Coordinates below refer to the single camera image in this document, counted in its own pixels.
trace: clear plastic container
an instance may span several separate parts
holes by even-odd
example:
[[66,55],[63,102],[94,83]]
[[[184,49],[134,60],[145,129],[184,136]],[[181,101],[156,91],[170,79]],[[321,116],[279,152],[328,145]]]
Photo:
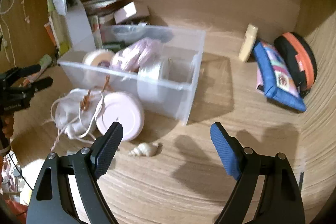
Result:
[[[130,92],[140,99],[144,109],[178,119],[186,125],[196,92],[205,31],[161,26],[117,25],[104,27],[97,32],[76,43],[58,60],[73,87],[90,89],[103,86],[106,76],[110,75],[109,84],[115,91]],[[140,77],[134,72],[82,64],[83,57],[88,52],[96,50],[92,37],[98,34],[104,38],[104,42],[127,40],[128,43],[133,43],[143,37],[159,39],[163,44],[162,57],[169,59],[168,78],[153,80]],[[148,91],[147,96],[143,94],[144,90]],[[152,98],[151,93],[154,92],[160,97]]]

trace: wooden surface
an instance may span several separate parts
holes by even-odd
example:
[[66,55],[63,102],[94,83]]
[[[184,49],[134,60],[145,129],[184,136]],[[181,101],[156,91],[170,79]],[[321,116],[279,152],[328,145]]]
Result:
[[[335,58],[334,50],[330,50],[335,46],[335,0],[136,1],[148,5],[154,24],[204,29],[207,35],[189,124],[182,127],[177,121],[147,112],[142,133],[132,143],[121,144],[108,173],[98,182],[118,221],[214,222],[235,181],[226,175],[210,140],[213,122],[221,122],[231,136],[257,153],[272,156],[285,153],[296,176],[305,171],[302,196],[310,221],[335,186],[332,131]],[[36,20],[43,22],[45,11],[40,5],[32,9],[29,16],[33,18],[34,11]],[[296,29],[312,45],[319,76],[305,100],[306,113],[298,115],[270,104],[255,91],[256,63],[238,60],[250,22],[259,27],[261,38],[268,42]],[[32,30],[23,30],[22,35],[28,37],[31,33]],[[37,45],[42,36],[39,30],[35,38]],[[20,162],[31,170],[28,178],[31,182],[36,179],[38,166],[50,152],[57,135],[52,123],[41,124],[50,118],[52,102],[71,88],[70,83],[64,83],[61,68],[53,68],[48,74],[54,78],[53,87],[37,94],[30,109],[15,115],[12,147]],[[128,157],[128,151],[137,143],[154,140],[163,144],[159,155]],[[81,142],[62,136],[55,151],[65,155],[67,150],[76,151],[82,146]],[[245,220],[254,215],[262,183],[261,178]],[[80,216],[85,219],[75,189],[74,196]]]

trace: seashell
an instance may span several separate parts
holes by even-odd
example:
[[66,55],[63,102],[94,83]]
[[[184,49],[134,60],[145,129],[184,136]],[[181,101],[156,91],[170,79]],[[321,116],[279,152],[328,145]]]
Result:
[[152,157],[156,154],[159,148],[159,144],[154,143],[141,143],[136,148],[132,149],[128,155],[129,156],[142,156],[142,157]]

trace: blue fabric case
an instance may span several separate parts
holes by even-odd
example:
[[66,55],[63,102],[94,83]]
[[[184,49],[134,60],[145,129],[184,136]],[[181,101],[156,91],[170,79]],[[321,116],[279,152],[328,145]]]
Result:
[[295,108],[302,112],[306,111],[306,105],[301,97],[297,98],[291,93],[277,87],[277,80],[274,74],[273,66],[262,43],[258,40],[254,45],[253,54],[259,65],[264,82],[264,95],[267,98],[282,103],[283,105]]

